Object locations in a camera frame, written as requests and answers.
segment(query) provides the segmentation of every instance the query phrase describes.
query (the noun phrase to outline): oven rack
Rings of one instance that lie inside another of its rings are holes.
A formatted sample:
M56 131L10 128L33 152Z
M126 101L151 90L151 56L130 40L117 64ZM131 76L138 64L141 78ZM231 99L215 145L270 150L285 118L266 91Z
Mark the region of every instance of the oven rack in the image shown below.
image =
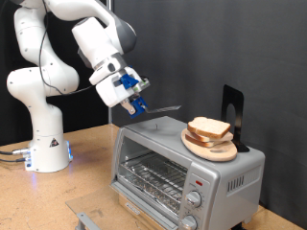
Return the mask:
M185 168L155 152L121 166L130 172L125 176L127 181L154 196L178 215L187 173Z

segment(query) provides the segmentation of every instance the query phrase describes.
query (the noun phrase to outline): black wall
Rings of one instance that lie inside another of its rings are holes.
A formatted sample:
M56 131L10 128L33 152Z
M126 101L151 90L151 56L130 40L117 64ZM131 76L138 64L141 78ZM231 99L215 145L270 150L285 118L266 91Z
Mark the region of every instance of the black wall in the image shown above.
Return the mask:
M220 119L224 84L237 88L242 141L266 154L261 203L306 229L306 11L304 0L115 1L138 35L126 61L151 80L143 98L150 108L182 108L131 120L117 106L114 124Z
M19 52L13 26L13 14L18 8L9 1L0 18L0 146L32 139L29 111L9 93L6 85L10 71L34 66ZM51 13L49 16L48 34L56 54L79 73L79 89L89 86L88 79L93 70L87 69L78 56L78 45L71 33L77 21L60 21ZM48 98L47 102L62 111L64 132L107 123L107 107L95 88L74 96Z

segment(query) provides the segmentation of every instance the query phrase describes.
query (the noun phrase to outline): red button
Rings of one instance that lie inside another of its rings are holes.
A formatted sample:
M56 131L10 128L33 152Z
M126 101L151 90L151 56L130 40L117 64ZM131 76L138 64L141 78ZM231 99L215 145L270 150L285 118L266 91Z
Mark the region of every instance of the red button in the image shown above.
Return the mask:
M198 185L202 186L202 183L201 183L200 181L197 180L196 183L197 183Z

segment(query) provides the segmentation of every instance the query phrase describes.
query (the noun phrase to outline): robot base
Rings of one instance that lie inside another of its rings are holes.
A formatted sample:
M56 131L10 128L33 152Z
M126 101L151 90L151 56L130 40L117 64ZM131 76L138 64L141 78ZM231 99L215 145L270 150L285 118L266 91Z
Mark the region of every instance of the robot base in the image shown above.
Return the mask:
M35 136L30 142L30 160L25 162L26 171L52 173L65 169L72 160L70 147L63 133L54 136Z

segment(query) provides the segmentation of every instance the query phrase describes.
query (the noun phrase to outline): label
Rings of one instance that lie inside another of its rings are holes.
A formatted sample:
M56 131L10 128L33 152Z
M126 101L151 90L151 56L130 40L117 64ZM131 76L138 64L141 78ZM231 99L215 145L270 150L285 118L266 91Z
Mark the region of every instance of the label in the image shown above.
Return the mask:
M140 211L138 211L136 208L134 208L131 204L126 203L126 206L132 210L136 215L140 215Z
M50 148L51 147L55 147L55 146L58 146L59 145L59 142L56 140L56 138L54 138L50 144Z

